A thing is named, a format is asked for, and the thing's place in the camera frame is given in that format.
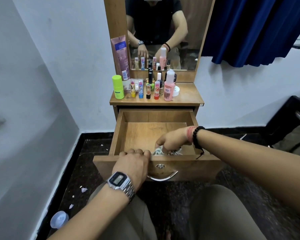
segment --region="black t-shirt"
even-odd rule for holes
[[[125,4],[126,14],[134,20],[135,37],[146,45],[166,43],[172,15],[182,10],[180,0],[158,1],[153,7],[144,0],[125,0]]]

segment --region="forearm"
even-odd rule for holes
[[[49,240],[97,239],[128,202],[124,192],[105,185],[88,205],[57,230]]]
[[[180,26],[176,29],[172,37],[167,41],[167,44],[172,49],[176,47],[178,44],[180,44],[181,41],[183,41],[183,39],[187,36],[187,34],[188,34],[187,23],[180,24]]]
[[[199,144],[300,212],[300,156],[199,130]]]
[[[139,46],[139,41],[129,30],[128,30],[128,38],[130,45],[134,48],[137,48]]]

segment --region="dark tile floor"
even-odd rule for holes
[[[227,134],[237,139],[243,135]],[[86,205],[90,194],[103,182],[92,159],[95,155],[108,154],[111,138],[112,133],[105,133],[101,139],[84,142],[59,207],[70,218]],[[243,140],[267,145],[259,134],[247,134]],[[212,183],[231,189],[239,197],[268,240],[300,239],[300,215],[235,169],[227,166]],[[171,239],[186,239],[189,204],[194,195],[206,185],[209,184],[150,181],[143,184],[137,195],[148,206],[158,239],[162,239],[166,229],[171,231]],[[81,186],[88,190],[82,193]]]

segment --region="khaki pants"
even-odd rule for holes
[[[149,53],[149,59],[152,59],[156,55],[157,51],[161,48],[161,45],[160,44],[146,45],[146,48]],[[138,49],[132,50],[131,60],[134,61],[135,57],[138,57]],[[170,52],[168,52],[167,60],[170,60],[170,68],[171,69],[181,69],[179,49],[177,47],[172,48],[170,50]]]
[[[104,184],[91,194],[88,203]],[[238,197],[221,185],[206,187],[193,199],[188,227],[190,240],[266,239]],[[136,196],[99,239],[156,240],[155,227],[146,204]]]

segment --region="silver digital watch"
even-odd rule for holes
[[[128,196],[129,202],[131,202],[134,198],[135,193],[133,185],[128,175],[125,173],[115,172],[110,178],[108,178],[107,183],[110,188],[114,190],[122,190],[126,196]]]

